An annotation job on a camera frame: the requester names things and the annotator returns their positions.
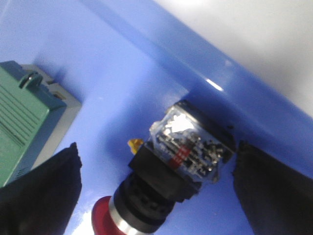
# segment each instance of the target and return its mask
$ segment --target green electrical component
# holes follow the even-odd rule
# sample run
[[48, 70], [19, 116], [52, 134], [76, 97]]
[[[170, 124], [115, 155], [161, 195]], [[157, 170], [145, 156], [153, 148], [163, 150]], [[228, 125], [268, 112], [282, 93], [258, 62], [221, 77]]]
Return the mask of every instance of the green electrical component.
[[0, 63], [0, 187], [31, 170], [67, 105], [36, 71]]

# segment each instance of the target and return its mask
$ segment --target red label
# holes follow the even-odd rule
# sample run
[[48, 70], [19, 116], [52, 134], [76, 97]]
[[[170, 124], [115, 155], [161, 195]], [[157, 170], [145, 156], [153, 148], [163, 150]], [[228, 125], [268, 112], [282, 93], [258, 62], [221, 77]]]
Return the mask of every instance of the red label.
[[185, 161], [191, 152], [191, 149], [187, 148], [185, 145], [181, 146], [178, 152], [175, 154], [175, 156], [169, 160], [168, 165], [172, 169], [179, 168], [183, 161]]

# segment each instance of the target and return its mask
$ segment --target blue surface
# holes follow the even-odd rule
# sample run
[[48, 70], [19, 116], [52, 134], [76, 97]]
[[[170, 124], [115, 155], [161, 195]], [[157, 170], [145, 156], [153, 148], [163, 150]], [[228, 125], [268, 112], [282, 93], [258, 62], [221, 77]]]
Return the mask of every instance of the blue surface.
[[[94, 202], [130, 172], [127, 141], [146, 139], [182, 98], [233, 125], [237, 141], [313, 178], [312, 118], [150, 0], [2, 1], [0, 34], [0, 61], [38, 65], [83, 103], [58, 148], [76, 141], [83, 162], [67, 235], [92, 234]], [[232, 187], [234, 162], [156, 235], [251, 235]]]

